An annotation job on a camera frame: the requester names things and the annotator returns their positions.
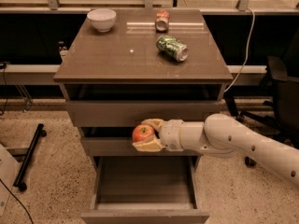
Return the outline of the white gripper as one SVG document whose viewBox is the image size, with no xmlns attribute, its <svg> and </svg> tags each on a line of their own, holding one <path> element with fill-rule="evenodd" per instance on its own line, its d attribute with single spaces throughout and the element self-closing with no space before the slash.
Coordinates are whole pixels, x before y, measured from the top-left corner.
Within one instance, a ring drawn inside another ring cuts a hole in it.
<svg viewBox="0 0 299 224">
<path fill-rule="evenodd" d="M 163 119 L 144 119 L 142 124 L 149 125 L 159 133 L 160 140 L 152 135 L 143 141 L 133 142 L 133 147 L 140 152 L 160 152 L 163 148 L 168 151 L 182 151 L 183 147 L 180 143 L 182 123 L 181 119 L 171 119 L 166 122 Z"/>
</svg>

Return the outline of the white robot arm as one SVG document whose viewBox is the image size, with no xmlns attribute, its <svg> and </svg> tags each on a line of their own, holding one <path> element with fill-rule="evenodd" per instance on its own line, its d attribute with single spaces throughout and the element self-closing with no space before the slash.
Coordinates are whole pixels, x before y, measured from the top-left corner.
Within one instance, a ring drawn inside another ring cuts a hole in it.
<svg viewBox="0 0 299 224">
<path fill-rule="evenodd" d="M 139 152 L 194 151 L 219 158 L 239 152 L 299 187 L 299 150 L 258 134 L 239 121 L 213 114 L 204 121 L 145 119 L 132 133 Z"/>
</svg>

